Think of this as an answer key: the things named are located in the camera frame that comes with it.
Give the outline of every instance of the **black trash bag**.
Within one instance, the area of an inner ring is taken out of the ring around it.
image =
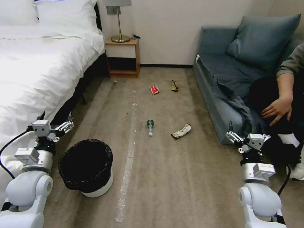
[[[87,139],[76,143],[61,156],[58,169],[68,189],[92,193],[109,181],[112,162],[113,154],[107,144]]]

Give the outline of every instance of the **man's arm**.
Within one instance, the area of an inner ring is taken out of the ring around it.
[[[279,99],[262,111],[263,118],[276,116],[274,121],[271,122],[271,126],[278,122],[286,113],[287,119],[290,120],[294,75],[299,73],[301,68],[304,68],[304,43],[296,47],[288,59],[281,64],[277,72]]]
[[[295,75],[299,73],[301,68],[304,68],[304,43],[297,46],[288,59],[282,62],[276,76],[279,77],[287,73]]]
[[[280,97],[292,98],[294,75],[298,74],[301,68],[304,68],[304,43],[294,49],[276,74]]]

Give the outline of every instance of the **red wrapper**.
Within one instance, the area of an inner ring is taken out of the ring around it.
[[[159,93],[159,89],[156,85],[151,86],[150,89],[153,95]]]

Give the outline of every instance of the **table lamp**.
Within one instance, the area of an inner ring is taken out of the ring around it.
[[[119,19],[119,7],[120,6],[131,6],[132,5],[131,0],[104,0],[104,5],[117,7],[117,18],[118,18],[119,34],[118,34],[118,36],[112,37],[111,40],[113,42],[117,42],[117,43],[123,43],[123,42],[130,41],[130,37],[121,35],[120,19]]]

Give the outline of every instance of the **black pants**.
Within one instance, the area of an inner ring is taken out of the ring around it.
[[[282,144],[277,134],[291,134],[299,132],[298,123],[303,120],[303,104],[304,104],[304,77],[295,77],[293,87],[293,102],[290,121],[287,120],[285,114],[275,125],[270,126],[270,123],[276,116],[263,119],[268,126],[268,133],[271,135],[271,140],[267,141],[263,149],[265,149],[272,158],[277,162],[284,161],[288,164],[296,164],[299,162],[301,151],[295,149],[291,144]],[[272,102],[279,98],[279,89],[275,77],[262,78],[256,80],[249,91],[250,104],[258,113],[267,108]]]
[[[295,77],[293,88],[293,102],[290,121],[287,120],[285,114],[275,125],[269,124],[276,116],[264,119],[269,126],[271,134],[291,134],[295,132],[297,121],[303,116],[304,104],[304,80],[303,77]],[[265,108],[271,105],[272,102],[279,98],[279,89],[275,77],[268,77],[256,80],[249,91],[250,104],[255,111],[260,114]]]

